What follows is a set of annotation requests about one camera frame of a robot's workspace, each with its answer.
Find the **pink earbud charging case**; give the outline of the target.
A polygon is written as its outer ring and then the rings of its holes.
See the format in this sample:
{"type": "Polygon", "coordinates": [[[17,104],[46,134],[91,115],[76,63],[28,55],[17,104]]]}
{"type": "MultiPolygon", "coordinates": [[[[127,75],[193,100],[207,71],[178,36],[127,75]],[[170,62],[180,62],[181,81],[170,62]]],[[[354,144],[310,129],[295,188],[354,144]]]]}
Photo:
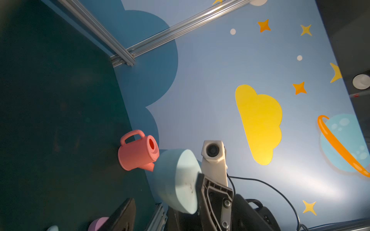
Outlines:
{"type": "Polygon", "coordinates": [[[87,231],[98,231],[100,227],[109,219],[109,217],[102,217],[90,223],[87,231]]]}

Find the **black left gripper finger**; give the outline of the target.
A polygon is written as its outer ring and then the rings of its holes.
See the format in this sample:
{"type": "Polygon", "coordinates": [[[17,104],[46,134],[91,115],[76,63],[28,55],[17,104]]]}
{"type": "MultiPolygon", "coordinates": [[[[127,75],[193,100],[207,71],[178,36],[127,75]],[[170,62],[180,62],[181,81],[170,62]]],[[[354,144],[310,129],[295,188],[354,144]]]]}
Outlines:
{"type": "Polygon", "coordinates": [[[99,231],[133,231],[135,226],[136,204],[133,198],[126,199],[99,231]]]}

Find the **light blue earbud case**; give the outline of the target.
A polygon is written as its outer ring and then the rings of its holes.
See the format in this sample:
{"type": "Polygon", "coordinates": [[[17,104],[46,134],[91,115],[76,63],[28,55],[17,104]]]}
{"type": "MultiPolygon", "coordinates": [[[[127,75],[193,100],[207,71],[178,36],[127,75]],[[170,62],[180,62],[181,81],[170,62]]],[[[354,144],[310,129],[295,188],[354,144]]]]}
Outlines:
{"type": "Polygon", "coordinates": [[[191,150],[167,150],[155,162],[155,191],[172,209],[192,215],[198,209],[196,183],[200,173],[199,163],[191,150]]]}

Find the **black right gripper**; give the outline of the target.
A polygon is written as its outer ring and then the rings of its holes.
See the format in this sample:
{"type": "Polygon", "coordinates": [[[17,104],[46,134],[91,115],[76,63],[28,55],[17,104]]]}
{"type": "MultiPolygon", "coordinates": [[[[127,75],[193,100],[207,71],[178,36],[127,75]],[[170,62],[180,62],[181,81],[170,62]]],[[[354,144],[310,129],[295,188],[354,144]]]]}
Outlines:
{"type": "Polygon", "coordinates": [[[270,210],[256,199],[234,196],[231,188],[200,173],[196,182],[198,210],[190,215],[169,209],[167,231],[279,231],[270,210]]]}

